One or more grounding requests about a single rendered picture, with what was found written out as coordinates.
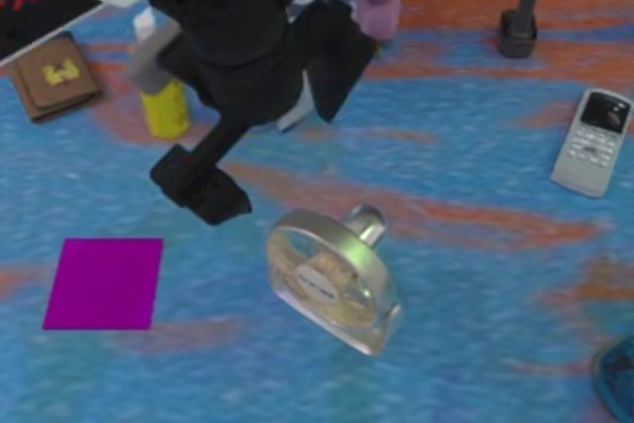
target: blue painted table surface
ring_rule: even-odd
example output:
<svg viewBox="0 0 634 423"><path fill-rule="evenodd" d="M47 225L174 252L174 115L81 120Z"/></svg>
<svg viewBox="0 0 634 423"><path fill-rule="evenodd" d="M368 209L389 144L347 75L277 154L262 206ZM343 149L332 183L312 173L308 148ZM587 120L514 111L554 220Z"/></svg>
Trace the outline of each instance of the blue painted table surface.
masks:
<svg viewBox="0 0 634 423"><path fill-rule="evenodd" d="M532 58L491 39L516 0L403 0L402 31L332 127L256 131L224 166L252 215L161 196L123 68L139 9L74 29L108 98L34 126L0 78L0 422L601 423L588 362L632 330L634 144L606 197L549 181L583 90L632 92L634 0L540 0ZM192 103L199 138L211 118ZM271 292L295 207L382 208L406 312L371 359ZM148 333L41 330L66 237L165 239Z"/></svg>

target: yellow bottle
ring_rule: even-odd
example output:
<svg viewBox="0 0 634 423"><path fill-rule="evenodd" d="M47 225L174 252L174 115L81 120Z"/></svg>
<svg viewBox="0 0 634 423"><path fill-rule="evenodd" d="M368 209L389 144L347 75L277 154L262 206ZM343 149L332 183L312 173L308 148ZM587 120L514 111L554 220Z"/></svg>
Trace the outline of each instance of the yellow bottle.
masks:
<svg viewBox="0 0 634 423"><path fill-rule="evenodd" d="M178 26L167 21L155 27L152 10L135 19L139 42L131 51L128 76L141 92L150 133L159 139L177 139L190 126L187 93L183 83L157 65L157 56L179 33Z"/></svg>

